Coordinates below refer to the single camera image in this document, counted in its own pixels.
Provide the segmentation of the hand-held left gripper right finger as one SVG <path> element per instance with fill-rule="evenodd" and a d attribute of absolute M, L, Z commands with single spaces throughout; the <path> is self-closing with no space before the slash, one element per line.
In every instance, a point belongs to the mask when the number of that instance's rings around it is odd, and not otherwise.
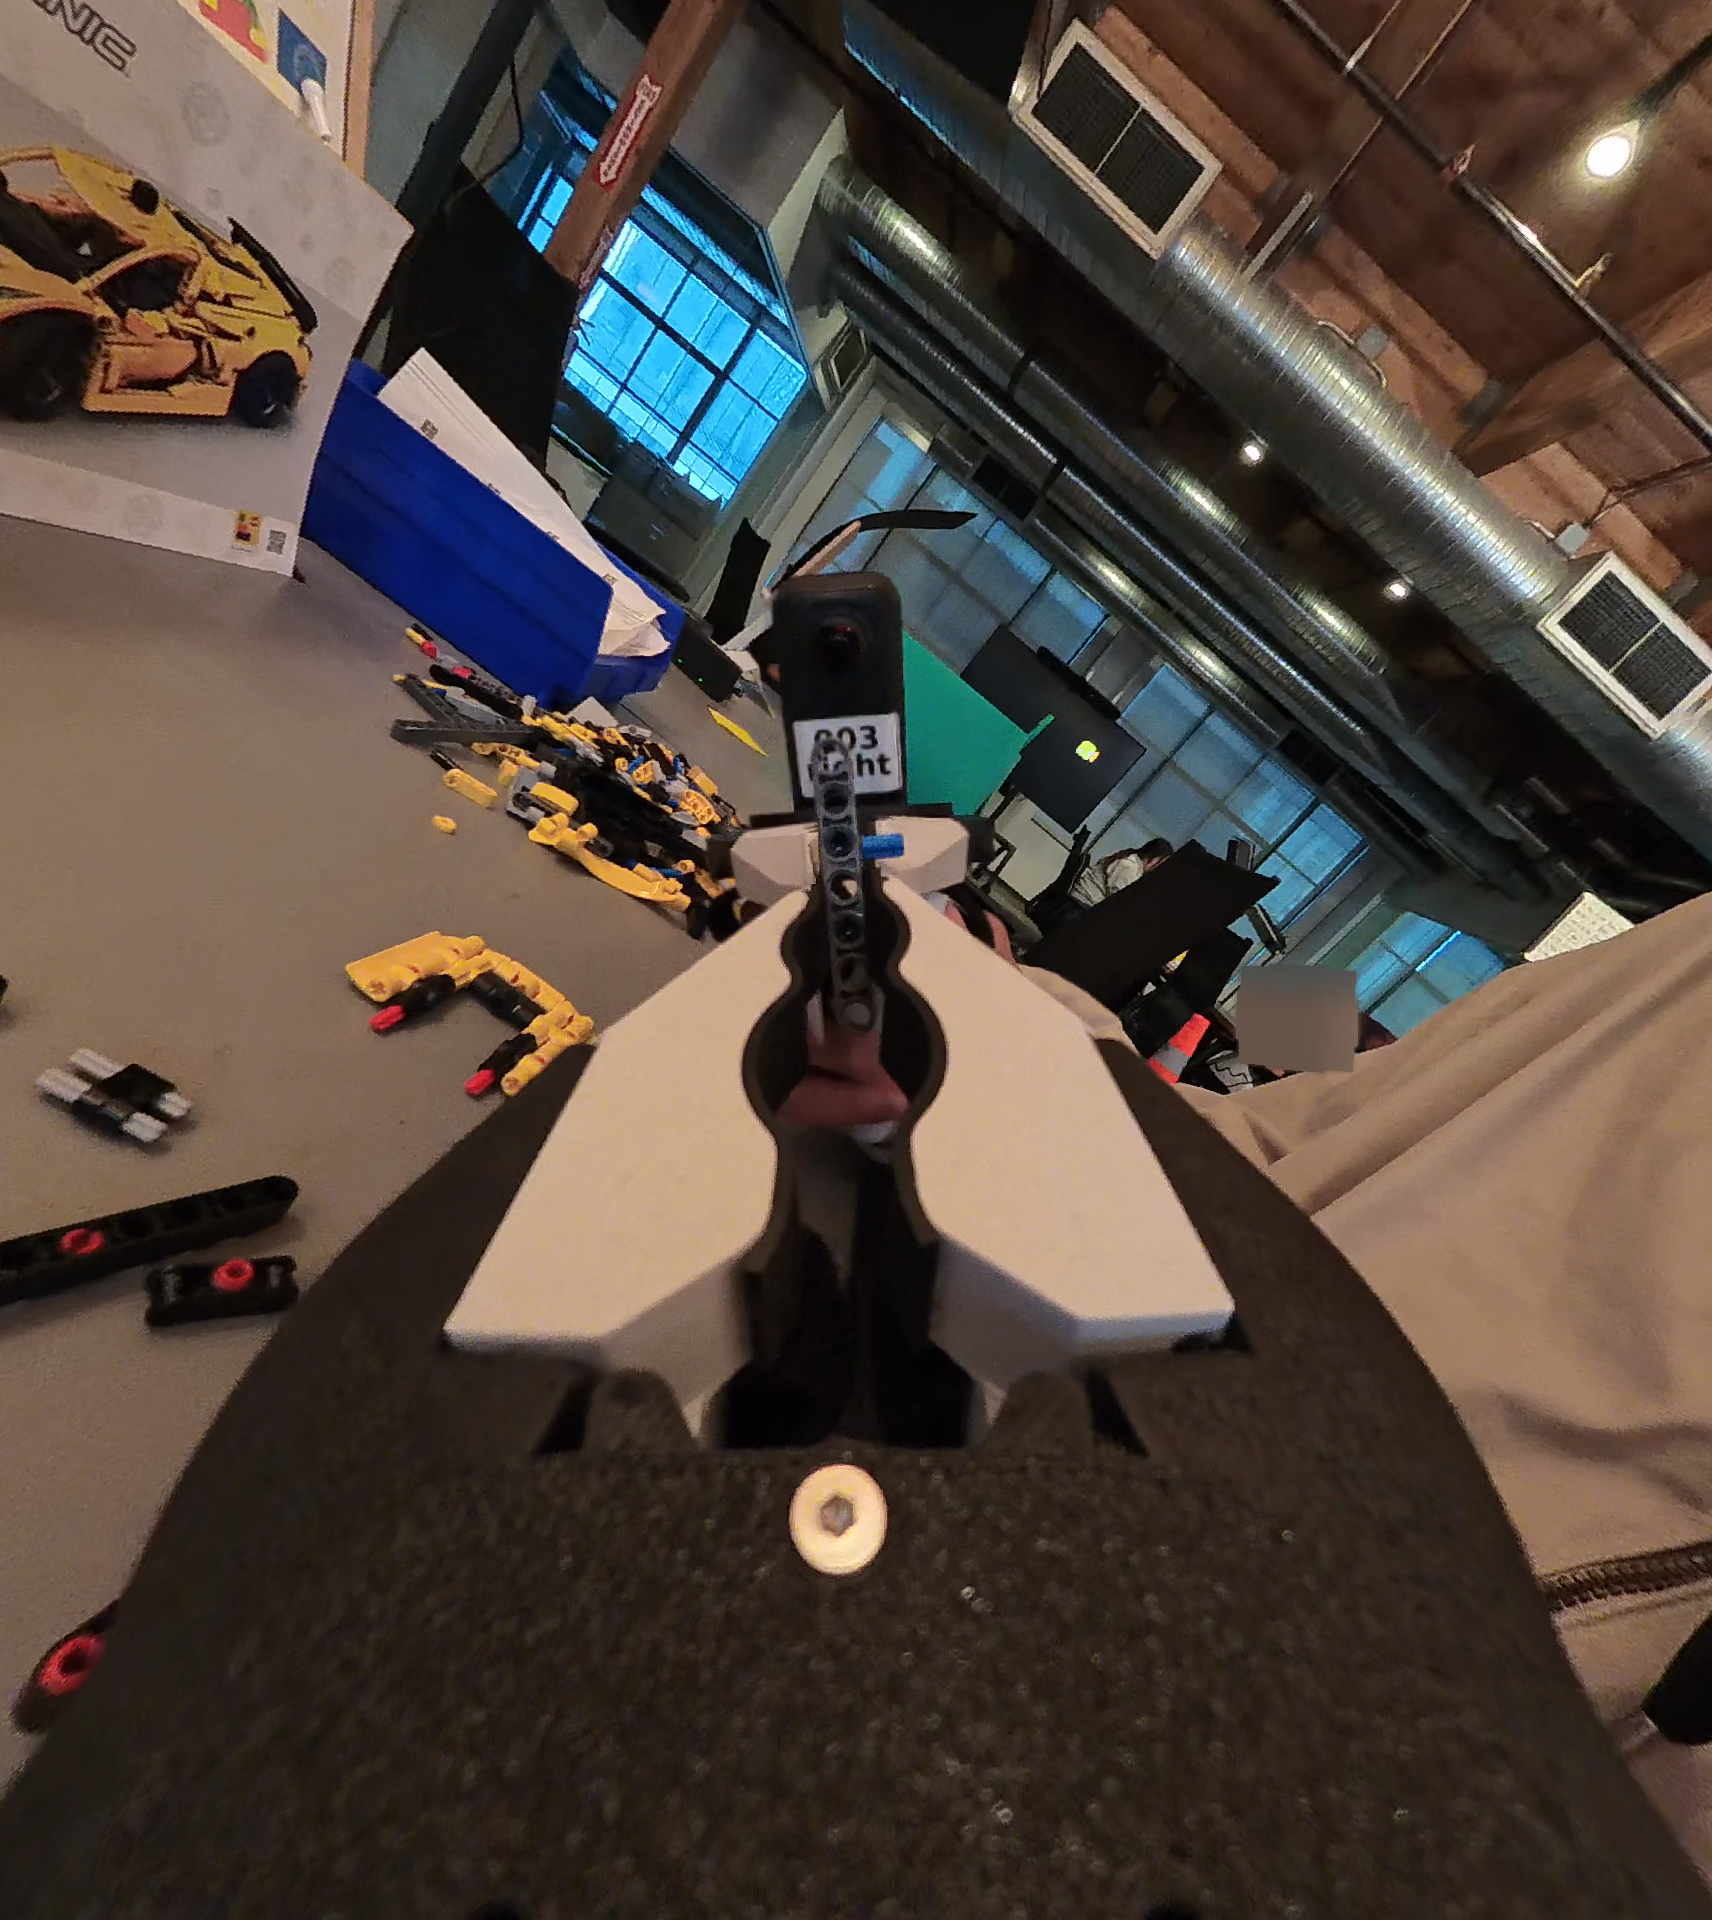
<path fill-rule="evenodd" d="M 932 1082 L 902 1142 L 904 1210 L 934 1245 L 928 1333 L 1006 1397 L 1180 1345 L 1221 1345 L 1234 1303 L 1084 1020 L 907 882 L 890 984 Z"/>

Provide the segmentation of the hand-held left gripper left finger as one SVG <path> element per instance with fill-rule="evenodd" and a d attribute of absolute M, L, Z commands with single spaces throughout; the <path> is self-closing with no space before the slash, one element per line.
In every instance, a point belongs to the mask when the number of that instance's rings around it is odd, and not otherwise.
<path fill-rule="evenodd" d="M 746 1365 L 739 1273 L 781 1169 L 746 1054 L 794 987 L 809 902 L 776 900 L 604 1030 L 442 1327 L 453 1350 L 650 1375 L 686 1417 Z"/>

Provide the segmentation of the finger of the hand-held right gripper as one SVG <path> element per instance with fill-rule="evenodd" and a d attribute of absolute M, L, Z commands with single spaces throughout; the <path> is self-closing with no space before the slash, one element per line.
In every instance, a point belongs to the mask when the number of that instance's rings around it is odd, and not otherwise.
<path fill-rule="evenodd" d="M 737 895 L 772 906 L 791 895 L 809 896 L 821 878 L 816 827 L 749 828 L 727 851 Z"/>
<path fill-rule="evenodd" d="M 895 880 L 919 896 L 964 886 L 972 869 L 971 827 L 964 821 L 878 821 L 874 835 L 902 835 L 902 859 L 873 862 L 881 880 Z"/>

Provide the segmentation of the black frame grey pins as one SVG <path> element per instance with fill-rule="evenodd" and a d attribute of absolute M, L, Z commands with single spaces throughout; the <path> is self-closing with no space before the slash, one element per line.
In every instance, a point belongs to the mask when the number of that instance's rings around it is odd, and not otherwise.
<path fill-rule="evenodd" d="M 846 757 L 814 762 L 818 893 L 824 929 L 823 1012 L 855 1038 L 877 1035 L 883 1001 L 873 980 L 866 921 L 864 835 Z"/>

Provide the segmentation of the yellow toy car hood assembly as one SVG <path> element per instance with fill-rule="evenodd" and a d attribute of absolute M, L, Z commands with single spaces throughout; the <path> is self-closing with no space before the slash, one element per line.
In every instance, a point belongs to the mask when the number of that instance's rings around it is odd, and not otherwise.
<path fill-rule="evenodd" d="M 454 1005 L 472 1005 L 499 1023 L 502 1038 L 465 1080 L 472 1100 L 511 1098 L 569 1053 L 591 1046 L 597 1020 L 558 987 L 491 948 L 479 934 L 424 932 L 342 969 L 370 1002 L 369 1030 L 391 1037 Z"/>

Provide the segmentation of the grey desk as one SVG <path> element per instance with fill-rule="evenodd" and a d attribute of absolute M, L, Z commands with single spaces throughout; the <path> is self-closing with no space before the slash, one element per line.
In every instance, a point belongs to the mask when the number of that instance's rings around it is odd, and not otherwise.
<path fill-rule="evenodd" d="M 620 1020 L 700 946 L 444 794 L 392 740 L 406 617 L 301 578 L 0 519 L 0 1239 L 262 1176 L 315 1279 L 491 1106 L 453 1009 L 369 1030 L 353 959 L 476 934 Z M 431 817 L 458 822 L 438 835 Z M 77 1048 L 194 1104 L 144 1149 L 44 1100 Z M 125 1590 L 271 1323 L 150 1333 L 136 1276 L 0 1311 L 0 1795 L 28 1662 Z"/>

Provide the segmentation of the person's right hand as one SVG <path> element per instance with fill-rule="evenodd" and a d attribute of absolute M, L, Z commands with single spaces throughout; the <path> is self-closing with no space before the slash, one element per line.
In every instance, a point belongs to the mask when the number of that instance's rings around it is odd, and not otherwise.
<path fill-rule="evenodd" d="M 974 895 L 950 889 L 926 895 L 931 908 L 1014 965 L 1010 926 Z M 805 1068 L 776 1108 L 789 1130 L 890 1137 L 910 1098 L 884 1067 L 878 1033 L 856 1033 L 830 1020 L 821 997 L 805 1001 Z"/>

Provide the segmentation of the green folded board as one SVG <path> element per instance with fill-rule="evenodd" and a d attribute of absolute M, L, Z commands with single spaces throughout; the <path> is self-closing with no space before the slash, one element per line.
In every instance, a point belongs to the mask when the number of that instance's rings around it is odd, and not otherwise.
<path fill-rule="evenodd" d="M 982 817 L 1055 717 L 1031 727 L 1010 721 L 909 632 L 902 672 L 909 805 Z"/>

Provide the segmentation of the pile of yellow black bricks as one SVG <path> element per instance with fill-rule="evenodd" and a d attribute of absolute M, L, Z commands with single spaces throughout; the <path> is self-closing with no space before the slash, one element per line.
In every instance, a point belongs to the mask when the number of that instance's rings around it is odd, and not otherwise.
<path fill-rule="evenodd" d="M 500 815 L 700 945 L 754 917 L 725 872 L 745 819 L 676 747 L 595 700 L 557 708 L 514 692 L 416 622 L 405 640 L 416 666 L 394 684 L 412 714 L 391 739 L 424 757 L 457 802 Z"/>

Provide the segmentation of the black monitor screen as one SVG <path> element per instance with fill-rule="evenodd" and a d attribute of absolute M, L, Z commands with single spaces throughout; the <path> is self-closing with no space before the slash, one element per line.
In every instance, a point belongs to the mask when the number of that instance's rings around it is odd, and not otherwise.
<path fill-rule="evenodd" d="M 1071 837 L 1089 827 L 1147 754 L 1109 698 L 1008 625 L 996 626 L 969 660 L 964 684 L 1025 733 L 1000 784 L 1003 805 L 1025 801 Z"/>

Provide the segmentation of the large paned window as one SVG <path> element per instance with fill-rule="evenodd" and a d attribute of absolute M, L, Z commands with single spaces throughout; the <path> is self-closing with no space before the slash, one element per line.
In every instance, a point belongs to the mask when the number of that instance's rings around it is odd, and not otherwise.
<path fill-rule="evenodd" d="M 581 296 L 552 433 L 606 474 L 729 508 L 811 388 L 769 236 L 664 157 Z"/>

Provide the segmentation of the white paper sheets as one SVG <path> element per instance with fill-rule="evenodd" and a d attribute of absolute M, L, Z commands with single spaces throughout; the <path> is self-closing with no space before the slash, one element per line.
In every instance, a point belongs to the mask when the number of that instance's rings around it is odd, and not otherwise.
<path fill-rule="evenodd" d="M 549 473 L 511 443 L 426 349 L 416 349 L 400 373 L 382 383 L 378 402 L 610 590 L 598 642 L 600 658 L 671 657 L 674 638 L 664 629 L 667 608 L 623 570 Z"/>

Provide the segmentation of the short black beam red pin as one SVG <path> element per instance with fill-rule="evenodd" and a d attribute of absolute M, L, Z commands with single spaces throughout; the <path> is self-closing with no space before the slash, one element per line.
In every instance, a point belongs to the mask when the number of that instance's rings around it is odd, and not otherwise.
<path fill-rule="evenodd" d="M 271 1318 L 298 1303 L 298 1263 L 280 1255 L 171 1260 L 147 1273 L 144 1293 L 150 1333 Z"/>

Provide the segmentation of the blue plastic bin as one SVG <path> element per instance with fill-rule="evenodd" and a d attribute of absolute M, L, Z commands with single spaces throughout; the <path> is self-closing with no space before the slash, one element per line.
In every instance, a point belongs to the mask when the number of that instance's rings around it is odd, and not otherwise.
<path fill-rule="evenodd" d="M 301 535 L 511 692 L 619 704 L 671 672 L 686 612 L 645 590 L 668 647 L 604 657 L 613 589 L 380 400 L 354 358 L 331 412 Z"/>

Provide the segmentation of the person's beige jacket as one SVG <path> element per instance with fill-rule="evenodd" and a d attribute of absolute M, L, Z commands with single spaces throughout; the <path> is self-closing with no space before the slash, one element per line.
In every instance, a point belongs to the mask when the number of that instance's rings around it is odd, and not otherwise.
<path fill-rule="evenodd" d="M 1182 1096 L 1389 1309 L 1712 1891 L 1712 893 L 1389 1051 Z"/>

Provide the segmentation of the black standing panel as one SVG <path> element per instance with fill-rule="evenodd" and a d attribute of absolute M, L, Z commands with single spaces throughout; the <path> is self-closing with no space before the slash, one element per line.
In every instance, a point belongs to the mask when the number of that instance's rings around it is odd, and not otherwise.
<path fill-rule="evenodd" d="M 391 279 L 378 371 L 426 353 L 538 468 L 579 315 L 577 285 L 465 164 Z"/>

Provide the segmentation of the black connector white axles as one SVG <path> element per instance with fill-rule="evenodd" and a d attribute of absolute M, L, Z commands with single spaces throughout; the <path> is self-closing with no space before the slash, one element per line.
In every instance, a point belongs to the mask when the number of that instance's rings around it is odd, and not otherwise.
<path fill-rule="evenodd" d="M 171 1138 L 194 1112 L 174 1080 L 95 1048 L 77 1048 L 60 1067 L 44 1068 L 34 1091 L 80 1125 L 144 1149 Z"/>

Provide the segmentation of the white notice sheet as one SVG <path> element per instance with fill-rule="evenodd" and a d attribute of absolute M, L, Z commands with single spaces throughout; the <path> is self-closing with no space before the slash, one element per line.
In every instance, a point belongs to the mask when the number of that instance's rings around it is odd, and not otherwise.
<path fill-rule="evenodd" d="M 1636 929 L 1636 922 L 1595 893 L 1578 895 L 1521 948 L 1522 965 L 1537 965 L 1606 945 Z"/>

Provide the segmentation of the white vent grille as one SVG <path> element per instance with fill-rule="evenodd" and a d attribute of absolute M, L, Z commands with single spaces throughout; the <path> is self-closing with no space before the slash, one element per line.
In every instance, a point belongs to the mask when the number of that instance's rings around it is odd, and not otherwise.
<path fill-rule="evenodd" d="M 1083 19 L 1013 86 L 1017 129 L 1145 257 L 1173 252 L 1225 174 L 1223 159 Z"/>
<path fill-rule="evenodd" d="M 1538 632 L 1646 739 L 1712 708 L 1712 647 L 1614 555 L 1580 570 Z"/>

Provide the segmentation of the instruction booklet car picture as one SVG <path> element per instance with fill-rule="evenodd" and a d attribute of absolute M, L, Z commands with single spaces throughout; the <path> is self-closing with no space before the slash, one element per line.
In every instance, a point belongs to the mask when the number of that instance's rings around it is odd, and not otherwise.
<path fill-rule="evenodd" d="M 0 516 L 290 577 L 408 236 L 178 2 L 0 2 Z"/>

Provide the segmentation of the white instruction sheet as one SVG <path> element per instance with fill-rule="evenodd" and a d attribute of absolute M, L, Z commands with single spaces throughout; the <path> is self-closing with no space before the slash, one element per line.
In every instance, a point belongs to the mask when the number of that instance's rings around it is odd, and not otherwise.
<path fill-rule="evenodd" d="M 354 2 L 180 2 L 310 132 L 347 151 Z"/>

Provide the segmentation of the wooden post red sign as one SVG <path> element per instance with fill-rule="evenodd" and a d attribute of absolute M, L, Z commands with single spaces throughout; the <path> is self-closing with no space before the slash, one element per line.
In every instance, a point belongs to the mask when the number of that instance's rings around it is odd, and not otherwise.
<path fill-rule="evenodd" d="M 668 2 L 545 248 L 577 298 L 595 286 L 746 2 Z"/>

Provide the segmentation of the silver air duct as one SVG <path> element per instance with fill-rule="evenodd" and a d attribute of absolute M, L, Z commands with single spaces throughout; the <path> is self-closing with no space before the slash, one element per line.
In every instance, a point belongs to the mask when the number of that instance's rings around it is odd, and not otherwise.
<path fill-rule="evenodd" d="M 974 430 L 1033 470 L 1040 496 L 1154 578 L 1152 595 L 1215 638 L 1268 700 L 1390 799 L 1469 872 L 1500 877 L 1551 849 L 1516 817 L 1521 779 L 1464 754 L 1422 684 L 1231 505 L 1111 426 L 976 305 L 956 261 L 845 159 L 818 190 L 840 246 L 837 286 L 873 346 L 950 397 Z M 1176 288 L 1178 345 L 1202 353 L 1232 412 L 1287 477 L 1420 605 L 1469 638 L 1544 723 L 1588 757 L 1613 799 L 1712 864 L 1712 714 L 1682 702 L 1646 730 L 1598 660 L 1555 622 L 1595 590 L 1392 400 L 1368 398 L 1275 300 Z"/>

